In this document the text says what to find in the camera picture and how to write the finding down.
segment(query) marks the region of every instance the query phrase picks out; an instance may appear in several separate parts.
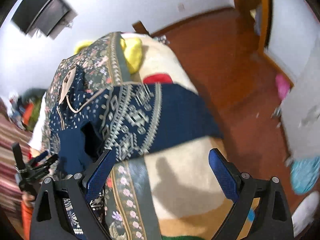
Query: wall socket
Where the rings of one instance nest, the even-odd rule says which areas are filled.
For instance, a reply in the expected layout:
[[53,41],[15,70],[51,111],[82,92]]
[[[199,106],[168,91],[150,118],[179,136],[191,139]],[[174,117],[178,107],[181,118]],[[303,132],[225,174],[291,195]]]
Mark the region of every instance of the wall socket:
[[183,12],[184,10],[185,10],[184,4],[182,2],[178,3],[178,12]]

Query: navy blue patterned cloth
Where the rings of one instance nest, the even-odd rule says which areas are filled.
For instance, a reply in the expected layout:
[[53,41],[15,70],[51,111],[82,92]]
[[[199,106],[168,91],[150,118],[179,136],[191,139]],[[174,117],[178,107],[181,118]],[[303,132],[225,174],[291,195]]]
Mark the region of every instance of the navy blue patterned cloth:
[[[91,132],[84,131],[88,123]],[[203,100],[177,84],[110,86],[93,93],[84,90],[80,67],[52,110],[50,129],[50,152],[63,155],[58,168],[67,174],[83,171],[106,149],[116,151],[119,162],[206,135],[222,137]]]

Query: television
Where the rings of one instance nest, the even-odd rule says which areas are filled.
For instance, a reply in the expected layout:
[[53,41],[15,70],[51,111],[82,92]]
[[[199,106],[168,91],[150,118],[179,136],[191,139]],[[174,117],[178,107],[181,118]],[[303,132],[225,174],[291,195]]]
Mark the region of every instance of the television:
[[22,0],[15,11],[12,21],[27,34],[37,18],[52,0]]
[[48,36],[58,22],[70,11],[63,0],[52,0],[39,15],[34,26]]

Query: orange cloth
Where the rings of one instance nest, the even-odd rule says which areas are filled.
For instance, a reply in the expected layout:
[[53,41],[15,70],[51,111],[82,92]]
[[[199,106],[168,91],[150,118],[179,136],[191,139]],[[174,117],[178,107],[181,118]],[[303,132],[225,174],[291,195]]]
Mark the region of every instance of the orange cloth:
[[22,224],[23,224],[25,240],[29,240],[29,237],[30,237],[30,225],[31,225],[32,212],[33,212],[33,208],[29,208],[23,202],[21,202]]
[[25,110],[25,112],[24,112],[24,114],[23,114],[23,117],[22,117],[22,122],[25,124],[25,125],[28,125],[29,124],[29,119],[30,119],[30,117],[31,117],[31,115],[32,115],[32,111],[33,111],[33,107],[34,107],[35,105],[33,104],[33,103],[30,103],[30,104],[28,104],[27,105],[27,107],[26,107],[26,110]]

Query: wooden floor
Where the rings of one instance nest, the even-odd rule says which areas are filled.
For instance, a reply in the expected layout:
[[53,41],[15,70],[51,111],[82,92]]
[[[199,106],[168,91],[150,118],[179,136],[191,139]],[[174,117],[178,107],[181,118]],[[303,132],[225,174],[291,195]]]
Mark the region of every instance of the wooden floor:
[[224,132],[229,161],[258,179],[279,177],[291,211],[295,195],[284,166],[286,143],[278,120],[276,71],[259,57],[253,25],[235,10],[198,18],[166,33],[170,47]]

